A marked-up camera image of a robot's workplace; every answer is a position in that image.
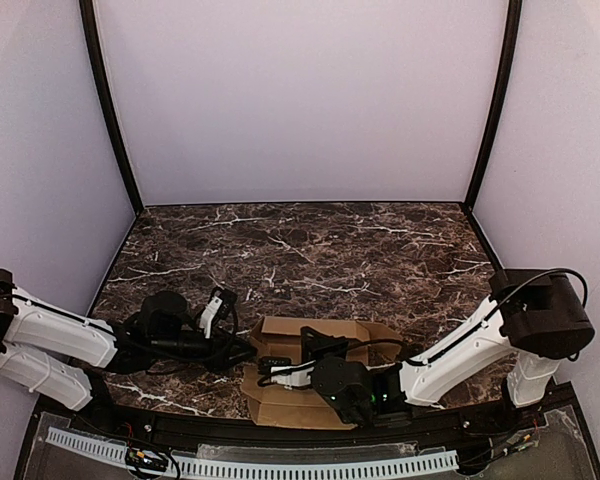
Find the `brown cardboard box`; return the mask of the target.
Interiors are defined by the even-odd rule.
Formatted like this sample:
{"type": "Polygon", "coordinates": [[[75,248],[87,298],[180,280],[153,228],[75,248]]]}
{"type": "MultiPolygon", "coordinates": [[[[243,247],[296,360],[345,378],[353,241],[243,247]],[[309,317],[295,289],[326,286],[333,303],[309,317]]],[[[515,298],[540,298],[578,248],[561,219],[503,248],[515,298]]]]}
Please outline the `brown cardboard box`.
{"type": "MultiPolygon", "coordinates": [[[[401,340],[390,327],[363,320],[303,319],[266,316],[251,329],[250,343],[259,359],[265,356],[288,358],[294,364],[302,360],[301,329],[311,327],[321,334],[368,341],[372,339],[401,340]]],[[[308,430],[352,430],[336,411],[311,389],[296,390],[283,386],[260,387],[255,366],[246,366],[241,391],[247,397],[253,422],[271,426],[308,430]]]]}

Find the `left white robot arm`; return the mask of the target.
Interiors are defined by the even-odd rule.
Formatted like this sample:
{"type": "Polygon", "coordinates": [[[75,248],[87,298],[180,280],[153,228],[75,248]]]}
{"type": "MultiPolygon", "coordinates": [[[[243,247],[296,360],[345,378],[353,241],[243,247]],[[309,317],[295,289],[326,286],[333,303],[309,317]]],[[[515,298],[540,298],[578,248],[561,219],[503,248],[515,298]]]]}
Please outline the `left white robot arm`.
{"type": "Polygon", "coordinates": [[[234,292],[216,287],[192,313],[182,295],[160,291],[125,321],[107,322],[44,302],[0,269],[0,375],[80,411],[93,400],[96,380],[61,356],[121,375],[166,360],[223,372],[256,354],[238,336],[236,302],[234,292]]]}

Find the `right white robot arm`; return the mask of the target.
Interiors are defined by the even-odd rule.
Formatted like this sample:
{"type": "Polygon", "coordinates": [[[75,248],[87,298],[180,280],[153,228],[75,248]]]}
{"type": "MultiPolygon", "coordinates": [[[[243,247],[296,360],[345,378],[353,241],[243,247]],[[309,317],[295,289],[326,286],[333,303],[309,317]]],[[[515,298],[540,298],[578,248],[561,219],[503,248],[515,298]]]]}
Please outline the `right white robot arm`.
{"type": "Polygon", "coordinates": [[[431,407],[492,363],[517,354],[505,380],[511,408],[540,402],[564,360],[575,361],[595,336],[586,306],[589,286],[564,267],[501,269],[470,317],[423,352],[388,366],[349,361],[351,343],[315,361],[308,386],[345,425],[370,427],[381,417],[431,407]]]}

